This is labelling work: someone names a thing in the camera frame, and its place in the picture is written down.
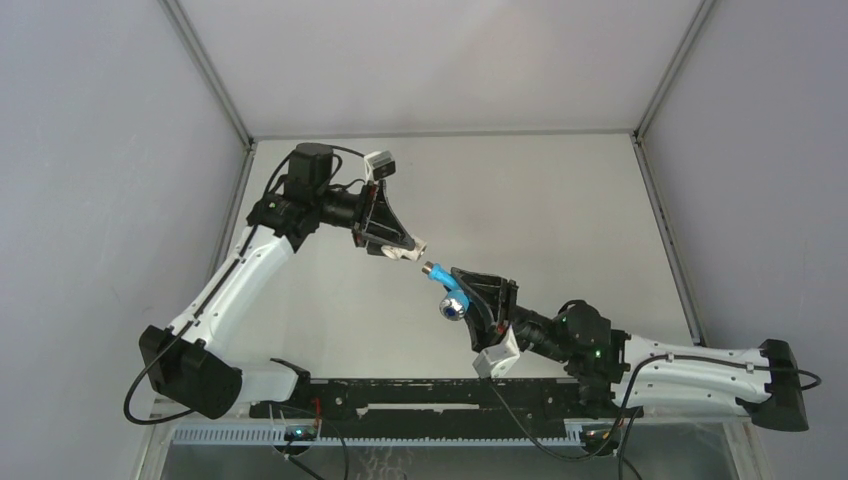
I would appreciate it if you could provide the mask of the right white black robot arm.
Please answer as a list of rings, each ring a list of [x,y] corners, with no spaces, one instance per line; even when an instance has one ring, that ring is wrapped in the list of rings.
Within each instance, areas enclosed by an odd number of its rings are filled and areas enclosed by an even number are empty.
[[[774,431],[809,428],[809,387],[783,340],[736,350],[674,345],[616,329],[584,300],[547,317],[518,304],[512,280],[456,267],[449,275],[446,298],[460,304],[454,316],[466,323],[482,378],[501,377],[532,353],[576,380],[579,406],[592,416],[671,408],[747,417]]]

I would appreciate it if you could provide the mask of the blue plastic water faucet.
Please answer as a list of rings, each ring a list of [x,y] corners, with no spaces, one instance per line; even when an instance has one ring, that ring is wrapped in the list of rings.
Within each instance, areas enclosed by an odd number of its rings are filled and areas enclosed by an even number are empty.
[[[439,312],[447,320],[462,320],[471,304],[471,301],[458,281],[452,274],[441,265],[426,262],[422,272],[433,282],[440,284],[445,289],[445,295],[439,302]]]

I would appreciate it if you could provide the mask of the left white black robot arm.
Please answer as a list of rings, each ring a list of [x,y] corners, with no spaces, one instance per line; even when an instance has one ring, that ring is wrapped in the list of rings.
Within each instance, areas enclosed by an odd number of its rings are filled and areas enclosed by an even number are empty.
[[[418,260],[426,248],[402,225],[386,195],[386,179],[396,171],[388,151],[363,154],[362,187],[353,193],[335,176],[347,148],[298,144],[272,171],[246,226],[223,264],[198,296],[165,328],[150,325],[139,339],[144,367],[123,403],[125,418],[157,424],[131,412],[131,400],[147,379],[159,395],[182,406],[170,415],[218,419],[238,404],[274,402],[290,417],[305,414],[313,394],[308,371],[282,359],[241,364],[227,361],[233,334],[271,277],[322,225],[351,233],[355,247],[372,256]]]

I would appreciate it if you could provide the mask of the aluminium frame rail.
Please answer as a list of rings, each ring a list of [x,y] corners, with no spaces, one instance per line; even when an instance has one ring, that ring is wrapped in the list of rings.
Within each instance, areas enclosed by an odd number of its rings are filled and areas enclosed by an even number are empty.
[[[732,395],[683,389],[662,390],[635,386],[622,405],[624,393],[605,393],[596,399],[588,397],[588,389],[573,381],[553,378],[504,379],[489,387],[483,380],[473,379],[295,379],[293,391],[283,400],[277,393],[259,393],[255,398],[240,399],[233,385],[213,385],[198,391],[164,394],[191,413],[218,419],[238,404],[276,405],[303,408],[325,414],[331,419],[356,417],[358,409],[375,409],[379,404],[420,404],[428,408],[435,404],[478,404],[491,408],[499,404],[501,395],[507,405],[545,419],[613,418],[621,411],[630,413],[636,408],[669,409],[700,415],[746,416],[753,410]]]

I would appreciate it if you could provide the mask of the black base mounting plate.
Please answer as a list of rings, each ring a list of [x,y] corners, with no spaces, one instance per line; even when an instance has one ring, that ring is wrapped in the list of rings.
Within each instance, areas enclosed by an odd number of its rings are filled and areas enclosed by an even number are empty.
[[[608,425],[625,411],[609,400],[591,403],[564,378],[313,379],[298,370],[282,402],[250,406],[252,419],[303,420],[324,436],[362,441],[525,440],[572,443],[569,425]]]

